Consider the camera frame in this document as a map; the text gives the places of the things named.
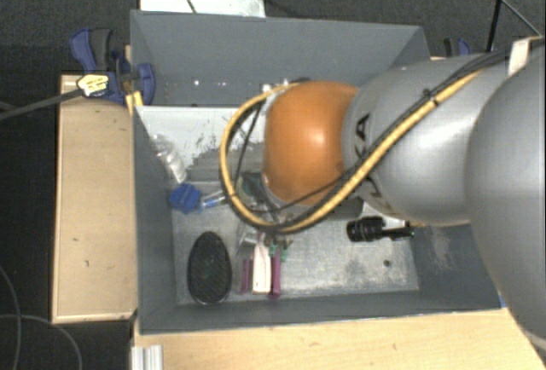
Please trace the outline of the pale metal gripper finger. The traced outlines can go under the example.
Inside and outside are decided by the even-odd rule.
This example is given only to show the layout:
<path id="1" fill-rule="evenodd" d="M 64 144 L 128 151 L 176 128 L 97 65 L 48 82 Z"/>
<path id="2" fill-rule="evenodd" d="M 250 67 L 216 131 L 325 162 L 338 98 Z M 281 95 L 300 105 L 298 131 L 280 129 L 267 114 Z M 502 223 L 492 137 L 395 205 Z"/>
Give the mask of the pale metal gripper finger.
<path id="1" fill-rule="evenodd" d="M 247 255 L 258 242 L 258 230 L 249 226 L 240 226 L 237 230 L 237 255 Z"/>

